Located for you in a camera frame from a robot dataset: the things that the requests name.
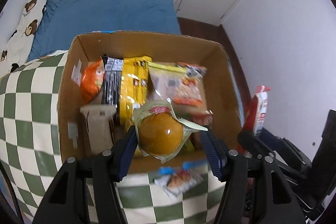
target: red logo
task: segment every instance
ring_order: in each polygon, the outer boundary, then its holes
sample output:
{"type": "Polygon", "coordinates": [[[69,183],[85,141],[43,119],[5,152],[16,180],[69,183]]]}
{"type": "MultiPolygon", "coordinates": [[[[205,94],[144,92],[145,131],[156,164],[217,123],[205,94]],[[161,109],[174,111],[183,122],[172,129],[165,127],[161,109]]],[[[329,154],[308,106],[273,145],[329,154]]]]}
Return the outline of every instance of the red logo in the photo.
{"type": "Polygon", "coordinates": [[[154,114],[159,114],[159,113],[170,113],[170,108],[167,107],[167,106],[155,106],[155,107],[152,107],[149,112],[152,112],[154,114]]]}

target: checkered tablecloth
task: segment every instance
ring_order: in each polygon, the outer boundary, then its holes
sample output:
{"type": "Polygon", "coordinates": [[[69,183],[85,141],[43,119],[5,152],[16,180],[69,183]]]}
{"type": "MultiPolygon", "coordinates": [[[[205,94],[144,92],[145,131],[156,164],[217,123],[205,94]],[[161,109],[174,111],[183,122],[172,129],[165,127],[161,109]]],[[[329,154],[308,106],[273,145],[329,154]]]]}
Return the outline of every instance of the checkered tablecloth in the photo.
{"type": "MultiPolygon", "coordinates": [[[[57,101],[67,53],[29,62],[0,81],[0,160],[24,215],[33,220],[44,193],[62,166],[57,101]]],[[[211,223],[224,184],[208,165],[196,170],[204,181],[175,201],[157,185],[158,173],[132,174],[117,183],[128,224],[211,223]]],[[[89,215],[97,223],[92,181],[89,215]]]]}

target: cartoon face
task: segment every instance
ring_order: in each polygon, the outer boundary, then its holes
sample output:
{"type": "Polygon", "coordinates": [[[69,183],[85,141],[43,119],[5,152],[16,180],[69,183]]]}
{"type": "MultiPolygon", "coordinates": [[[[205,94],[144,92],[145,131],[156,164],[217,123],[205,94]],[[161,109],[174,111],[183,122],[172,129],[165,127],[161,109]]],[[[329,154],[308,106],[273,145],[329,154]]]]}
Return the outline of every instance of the cartoon face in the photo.
{"type": "Polygon", "coordinates": [[[32,23],[30,23],[28,25],[28,27],[25,30],[25,35],[29,36],[29,35],[35,35],[37,30],[37,19],[35,19],[32,23]]]}
{"type": "Polygon", "coordinates": [[[37,0],[31,0],[25,5],[26,12],[28,13],[36,5],[37,0]]]}
{"type": "Polygon", "coordinates": [[[0,58],[0,62],[1,62],[1,61],[4,61],[5,58],[6,58],[6,56],[7,56],[7,51],[2,51],[2,55],[1,55],[1,58],[0,58]]]}

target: bear print blanket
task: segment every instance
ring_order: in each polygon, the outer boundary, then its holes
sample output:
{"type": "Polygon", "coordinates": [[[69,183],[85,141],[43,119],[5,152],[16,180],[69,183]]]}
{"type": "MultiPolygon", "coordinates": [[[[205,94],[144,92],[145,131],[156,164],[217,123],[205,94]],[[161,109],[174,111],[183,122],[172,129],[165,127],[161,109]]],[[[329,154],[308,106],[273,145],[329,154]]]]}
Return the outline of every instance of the bear print blanket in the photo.
{"type": "Polygon", "coordinates": [[[47,0],[27,0],[16,30],[0,49],[0,78],[26,63],[47,0]]]}

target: yellow snack package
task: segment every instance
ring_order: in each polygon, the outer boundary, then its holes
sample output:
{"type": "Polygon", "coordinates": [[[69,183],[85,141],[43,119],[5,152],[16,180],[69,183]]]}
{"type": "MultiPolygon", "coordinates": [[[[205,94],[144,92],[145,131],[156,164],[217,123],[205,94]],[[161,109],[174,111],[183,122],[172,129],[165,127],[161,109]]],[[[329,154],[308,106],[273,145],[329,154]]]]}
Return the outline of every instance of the yellow snack package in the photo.
{"type": "Polygon", "coordinates": [[[126,131],[134,124],[133,109],[146,102],[148,83],[148,56],[124,58],[120,86],[120,124],[126,131]]]}

